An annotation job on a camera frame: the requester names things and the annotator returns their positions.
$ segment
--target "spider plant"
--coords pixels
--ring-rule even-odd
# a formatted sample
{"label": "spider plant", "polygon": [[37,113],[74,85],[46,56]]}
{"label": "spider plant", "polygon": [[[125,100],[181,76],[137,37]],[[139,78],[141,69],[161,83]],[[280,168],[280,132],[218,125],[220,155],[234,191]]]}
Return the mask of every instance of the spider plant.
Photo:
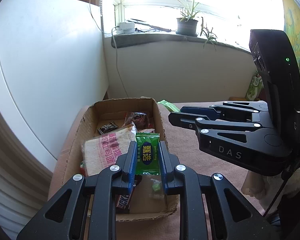
{"label": "spider plant", "polygon": [[202,35],[202,33],[204,33],[204,35],[207,37],[206,42],[203,44],[203,48],[208,42],[210,42],[214,46],[215,51],[217,51],[216,46],[215,46],[215,43],[217,44],[217,40],[216,40],[217,36],[212,32],[213,27],[211,28],[211,31],[210,31],[207,27],[207,24],[206,24],[206,26],[204,26],[203,17],[201,17],[201,19],[202,19],[202,22],[201,22],[200,36]]}
{"label": "spider plant", "polygon": [[184,12],[181,11],[181,15],[183,16],[183,18],[180,20],[180,22],[184,21],[185,19],[188,20],[193,20],[195,18],[195,16],[197,15],[197,13],[201,12],[201,11],[197,11],[195,12],[194,9],[197,7],[197,5],[199,4],[198,2],[194,4],[194,0],[192,0],[192,3],[186,3],[184,4],[181,0],[178,0],[182,5],[183,5],[183,9]]}

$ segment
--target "window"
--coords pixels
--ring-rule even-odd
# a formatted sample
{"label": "window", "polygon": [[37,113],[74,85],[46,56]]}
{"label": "window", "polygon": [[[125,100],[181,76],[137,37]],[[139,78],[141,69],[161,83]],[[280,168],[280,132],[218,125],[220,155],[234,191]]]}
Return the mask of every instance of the window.
{"label": "window", "polygon": [[[217,41],[249,49],[250,29],[283,30],[282,0],[195,0],[200,2],[197,32],[201,17],[208,28],[213,27]],[[129,18],[147,21],[151,25],[177,29],[181,4],[178,0],[113,0],[115,22]]]}

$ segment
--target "green candy wrapper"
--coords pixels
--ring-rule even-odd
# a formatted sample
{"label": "green candy wrapper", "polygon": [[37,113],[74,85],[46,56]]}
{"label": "green candy wrapper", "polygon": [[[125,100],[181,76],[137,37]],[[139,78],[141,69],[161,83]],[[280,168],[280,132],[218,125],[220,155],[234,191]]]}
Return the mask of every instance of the green candy wrapper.
{"label": "green candy wrapper", "polygon": [[257,71],[256,74],[252,77],[250,86],[247,91],[246,99],[248,101],[254,101],[260,95],[262,88],[263,88],[262,78]]}
{"label": "green candy wrapper", "polygon": [[159,175],[158,160],[158,133],[137,133],[136,140],[138,144],[138,158],[136,174]]}
{"label": "green candy wrapper", "polygon": [[158,104],[164,105],[170,112],[180,112],[180,109],[177,108],[173,103],[170,103],[166,100],[158,102]]}

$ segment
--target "blue gripper pad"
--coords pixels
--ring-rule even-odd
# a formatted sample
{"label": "blue gripper pad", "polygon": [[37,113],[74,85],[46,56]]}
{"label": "blue gripper pad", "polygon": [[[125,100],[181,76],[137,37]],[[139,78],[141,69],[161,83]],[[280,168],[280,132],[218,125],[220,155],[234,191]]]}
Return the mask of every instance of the blue gripper pad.
{"label": "blue gripper pad", "polygon": [[136,166],[137,166],[137,143],[135,142],[133,145],[130,143],[129,149],[128,149],[128,156],[129,157],[129,153],[132,154],[131,157],[131,163],[129,166],[129,172],[128,172],[128,192],[129,194],[132,192],[132,188],[133,188],[133,183],[134,183],[134,175],[136,174]]}
{"label": "blue gripper pad", "polygon": [[167,169],[165,163],[163,163],[163,154],[161,150],[161,145],[159,143],[158,147],[158,158],[159,158],[159,167],[160,167],[160,174],[161,174],[161,182],[162,182],[162,187],[164,193],[167,193],[167,187],[168,187],[168,182],[167,182]]}
{"label": "blue gripper pad", "polygon": [[206,115],[212,121],[215,121],[216,119],[220,118],[220,114],[218,114],[211,107],[183,106],[180,109],[180,112],[182,112],[182,113],[188,113],[188,114]]}

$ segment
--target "packaged snack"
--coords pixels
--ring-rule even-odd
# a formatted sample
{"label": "packaged snack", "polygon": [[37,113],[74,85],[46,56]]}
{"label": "packaged snack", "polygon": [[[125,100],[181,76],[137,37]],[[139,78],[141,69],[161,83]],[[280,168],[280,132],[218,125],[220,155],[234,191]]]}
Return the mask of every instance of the packaged snack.
{"label": "packaged snack", "polygon": [[80,163],[80,173],[81,173],[83,176],[86,177],[86,170],[85,170],[85,168],[86,168],[86,165],[85,165],[84,161],[82,161],[82,162]]}
{"label": "packaged snack", "polygon": [[138,132],[146,132],[146,133],[155,133],[155,129],[152,129],[152,128],[150,128],[150,129],[143,129],[143,130],[141,130],[141,131],[138,131]]}
{"label": "packaged snack", "polygon": [[137,133],[138,144],[136,174],[159,175],[158,133]]}
{"label": "packaged snack", "polygon": [[149,194],[149,197],[154,199],[164,199],[164,193],[163,193],[161,181],[157,179],[151,179],[151,181],[152,181],[152,193]]}
{"label": "packaged snack", "polygon": [[118,128],[119,128],[119,126],[117,126],[114,122],[110,122],[108,124],[105,124],[101,128],[99,128],[98,132],[102,135],[102,134],[114,131],[114,130],[116,130]]}
{"label": "packaged snack", "polygon": [[98,174],[104,168],[115,164],[119,155],[127,153],[130,141],[136,141],[137,129],[133,123],[82,144],[86,175]]}
{"label": "packaged snack", "polygon": [[130,195],[118,195],[116,198],[116,213],[118,214],[129,214],[130,212],[130,200],[132,197],[132,194],[134,192],[134,189],[138,184],[141,182],[142,176],[141,175],[135,175],[134,176],[134,184],[132,188],[132,192]]}
{"label": "packaged snack", "polygon": [[149,117],[145,113],[135,113],[135,112],[126,113],[124,125],[127,125],[132,122],[135,124],[138,130],[150,128]]}
{"label": "packaged snack", "polygon": [[262,78],[257,71],[256,74],[252,77],[250,86],[247,91],[246,99],[248,101],[255,100],[260,95],[262,88],[263,88]]}
{"label": "packaged snack", "polygon": [[180,112],[180,109],[177,108],[173,103],[170,103],[166,100],[158,102],[158,104],[164,105],[170,112]]}

